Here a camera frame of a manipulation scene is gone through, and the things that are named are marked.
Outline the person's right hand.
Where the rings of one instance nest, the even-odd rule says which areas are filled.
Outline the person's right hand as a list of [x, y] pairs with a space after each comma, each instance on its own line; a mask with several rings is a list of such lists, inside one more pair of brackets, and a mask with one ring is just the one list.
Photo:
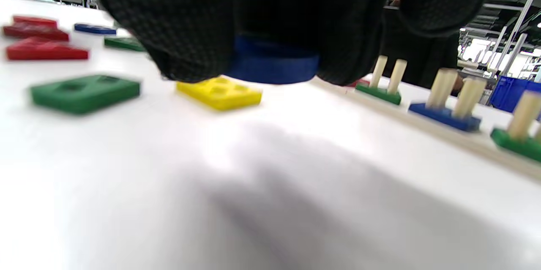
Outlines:
[[197, 83], [232, 68], [236, 37], [318, 57], [315, 75], [345, 86], [380, 54], [386, 0], [100, 0], [164, 78]]

